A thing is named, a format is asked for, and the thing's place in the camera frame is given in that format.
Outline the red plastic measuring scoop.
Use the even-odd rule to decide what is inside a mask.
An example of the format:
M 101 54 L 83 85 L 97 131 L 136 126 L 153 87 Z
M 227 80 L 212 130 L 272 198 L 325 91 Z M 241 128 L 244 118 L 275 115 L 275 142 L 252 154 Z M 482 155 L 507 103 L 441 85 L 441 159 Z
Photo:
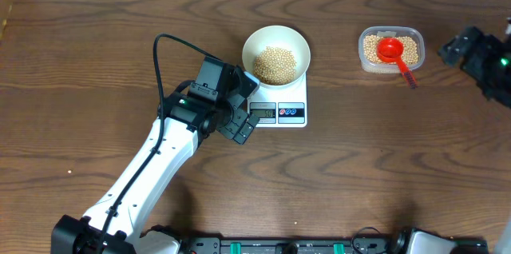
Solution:
M 417 89 L 418 84 L 408 66 L 402 60 L 403 44 L 397 38 L 384 38 L 377 45 L 377 56 L 385 63 L 395 63 L 411 89 Z

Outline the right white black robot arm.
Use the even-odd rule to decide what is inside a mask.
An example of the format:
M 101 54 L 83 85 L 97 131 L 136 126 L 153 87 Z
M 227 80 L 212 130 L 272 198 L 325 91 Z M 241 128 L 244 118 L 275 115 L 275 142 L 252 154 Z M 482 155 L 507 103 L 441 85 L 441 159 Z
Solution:
M 443 45 L 438 56 L 476 82 L 485 98 L 510 107 L 510 28 L 505 39 L 484 34 L 475 26 L 465 28 Z M 489 247 L 475 238 L 442 238 L 418 228 L 406 228 L 390 244 L 389 253 L 487 253 Z

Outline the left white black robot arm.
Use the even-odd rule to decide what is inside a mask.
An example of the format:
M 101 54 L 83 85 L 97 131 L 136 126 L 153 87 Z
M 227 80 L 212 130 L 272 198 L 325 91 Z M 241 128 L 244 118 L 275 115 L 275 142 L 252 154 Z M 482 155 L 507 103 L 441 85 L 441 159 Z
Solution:
M 144 226 L 170 180 L 203 140 L 219 132 L 242 145 L 259 119 L 243 103 L 259 80 L 239 66 L 206 57 L 194 80 L 163 97 L 151 131 L 109 191 L 80 219 L 64 215 L 52 253 L 178 253 L 180 241 Z

